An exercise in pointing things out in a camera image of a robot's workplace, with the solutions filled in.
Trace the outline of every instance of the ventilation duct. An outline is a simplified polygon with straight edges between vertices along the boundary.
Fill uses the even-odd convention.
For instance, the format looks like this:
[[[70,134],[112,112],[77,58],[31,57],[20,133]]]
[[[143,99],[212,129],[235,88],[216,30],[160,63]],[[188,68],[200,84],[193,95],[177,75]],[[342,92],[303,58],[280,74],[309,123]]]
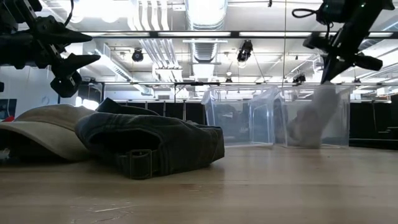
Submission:
[[[190,30],[221,30],[228,0],[185,0]],[[192,44],[193,58],[199,63],[210,63],[216,56],[218,44]]]
[[[103,47],[98,47],[96,42],[87,42],[83,44],[83,50],[85,52],[88,52],[89,54],[100,55],[101,59],[98,61],[98,63],[105,65],[114,74],[126,79],[127,82],[138,82],[138,80],[132,77],[131,73],[127,69],[125,69],[121,64],[112,59],[111,49],[106,44],[103,44]],[[154,95],[153,88],[137,84],[133,86],[143,95]]]

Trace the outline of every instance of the wooden table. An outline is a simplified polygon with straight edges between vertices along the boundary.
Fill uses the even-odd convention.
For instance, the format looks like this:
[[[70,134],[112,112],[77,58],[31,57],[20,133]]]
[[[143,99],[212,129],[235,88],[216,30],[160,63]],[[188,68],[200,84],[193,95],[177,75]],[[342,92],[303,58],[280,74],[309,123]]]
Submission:
[[[229,148],[129,180],[96,162],[0,167],[0,223],[398,223],[398,151]]]

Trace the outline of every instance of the beige cap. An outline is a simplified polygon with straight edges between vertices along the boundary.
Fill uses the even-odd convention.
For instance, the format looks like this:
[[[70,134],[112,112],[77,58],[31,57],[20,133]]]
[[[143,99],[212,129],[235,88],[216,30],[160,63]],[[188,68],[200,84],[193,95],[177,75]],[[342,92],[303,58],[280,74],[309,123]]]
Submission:
[[[0,129],[22,134],[64,159],[81,161],[90,153],[77,138],[75,125],[80,118],[93,113],[82,106],[41,106],[26,111],[13,122],[0,123]]]

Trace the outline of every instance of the transparent storage box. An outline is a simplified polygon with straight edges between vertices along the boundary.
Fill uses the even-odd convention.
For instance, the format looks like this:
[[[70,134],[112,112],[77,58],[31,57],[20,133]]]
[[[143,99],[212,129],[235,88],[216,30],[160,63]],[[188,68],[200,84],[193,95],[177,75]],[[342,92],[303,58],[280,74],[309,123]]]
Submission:
[[[223,129],[226,146],[272,145],[273,106],[266,104],[273,103],[276,89],[265,85],[209,88],[202,99],[208,125]]]
[[[348,147],[351,90],[331,83],[280,89],[274,100],[275,143],[286,147]]]

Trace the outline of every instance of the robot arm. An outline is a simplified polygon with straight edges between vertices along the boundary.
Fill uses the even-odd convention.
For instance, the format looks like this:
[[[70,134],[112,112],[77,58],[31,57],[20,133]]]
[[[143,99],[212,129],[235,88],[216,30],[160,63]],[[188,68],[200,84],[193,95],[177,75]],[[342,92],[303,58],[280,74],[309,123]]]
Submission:
[[[323,0],[317,11],[295,9],[294,17],[317,15],[317,21],[328,26],[326,36],[321,37],[314,32],[305,42],[304,47],[323,50],[325,66],[321,84],[330,81],[352,66],[378,71],[382,68],[382,61],[359,53],[358,47],[380,15],[382,10],[394,10],[392,0]],[[298,11],[310,12],[298,16]],[[344,23],[344,26],[329,37],[330,26],[334,22]]]
[[[53,16],[37,17],[39,0],[0,0],[0,66],[22,69],[26,65],[46,68],[55,75],[51,87],[61,97],[73,96],[81,83],[76,71],[100,59],[98,55],[70,54],[61,57],[71,43],[91,41],[92,37],[67,29]],[[24,23],[28,30],[18,31]]]

